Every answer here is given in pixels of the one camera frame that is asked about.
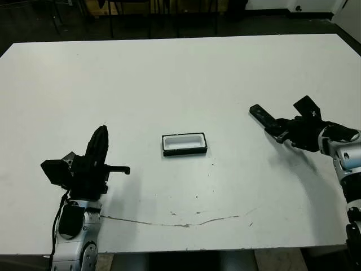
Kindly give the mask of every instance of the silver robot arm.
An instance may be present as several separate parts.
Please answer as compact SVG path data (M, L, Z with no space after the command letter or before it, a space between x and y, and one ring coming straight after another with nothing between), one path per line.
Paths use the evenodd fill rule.
M52 227L49 270L95 270L96 244L102 225L102 205L98 200L108 191L106 182L110 172L130 174L129 167L106 165L107 151L108 130L103 125L94 132L84 156L71 152L60 160L41 164L50 182L67 190Z
M293 106L301 115L291 120L274 119L258 104L249 112L276 142L289 140L293 147L332 158L347 201L347 247L356 269L361 270L361 131L323 121L320 108L309 96Z

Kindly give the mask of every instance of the table surface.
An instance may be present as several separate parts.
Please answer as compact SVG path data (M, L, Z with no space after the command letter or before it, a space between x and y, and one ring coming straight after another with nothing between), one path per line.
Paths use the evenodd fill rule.
M112 173L99 252L343 244L331 159L277 145L248 114L361 128L361 58L334 34L14 44L0 58L0 254L49 254L64 190L40 164L84 154L107 125ZM205 156L165 158L161 136L204 132Z

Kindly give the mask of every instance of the black cable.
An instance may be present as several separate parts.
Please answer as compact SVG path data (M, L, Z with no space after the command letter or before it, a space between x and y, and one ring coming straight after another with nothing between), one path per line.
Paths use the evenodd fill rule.
M68 190L61 198L60 201L60 205L59 205L59 209L58 212L56 213L55 219L54 219L54 223L52 224L52 231L51 231L51 240L52 240L52 249L51 249L51 254L49 256L49 267L48 270L51 270L51 266L52 266L52 258L54 257L54 253L55 253L55 245L56 245L56 223L60 217L61 214L61 209L65 203L65 201L68 199L68 194L69 194L70 190Z

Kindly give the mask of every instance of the rectangular box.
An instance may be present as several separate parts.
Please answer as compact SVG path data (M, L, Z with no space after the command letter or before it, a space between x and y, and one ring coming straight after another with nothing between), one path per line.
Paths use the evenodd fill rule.
M162 148L164 156L204 154L207 142L204 133L168 134L162 135Z

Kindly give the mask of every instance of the crack on table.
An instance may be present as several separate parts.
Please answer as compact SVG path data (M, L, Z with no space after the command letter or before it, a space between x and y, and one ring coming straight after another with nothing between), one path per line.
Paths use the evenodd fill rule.
M112 216L103 216L103 215L101 215L101 217L112 219L112 220L139 223L139 224L144 224L144 225L189 228L190 226L201 226L201 225L213 222L213 221L224 220L224 219L228 219L228 218L237 218L239 216L219 217L219 218L210 219L210 220L204 221L202 223L198 223L198 224L158 224L158 223L150 223L150 222L137 221L137 220L131 220L131 219L125 219L125 218L119 218L119 217L112 217Z

